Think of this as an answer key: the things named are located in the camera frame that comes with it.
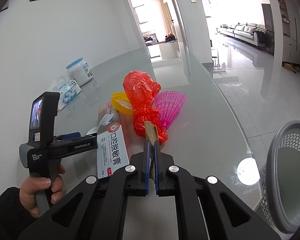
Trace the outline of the person's left hand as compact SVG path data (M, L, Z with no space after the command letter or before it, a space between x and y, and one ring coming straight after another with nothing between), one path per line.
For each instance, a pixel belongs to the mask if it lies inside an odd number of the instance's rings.
M29 177L20 188L20 203L33 218L38 218L39 209L36 204L35 193L51 188L51 203L56 204L64 197L63 186L64 181L61 176L57 176L53 183L49 178Z

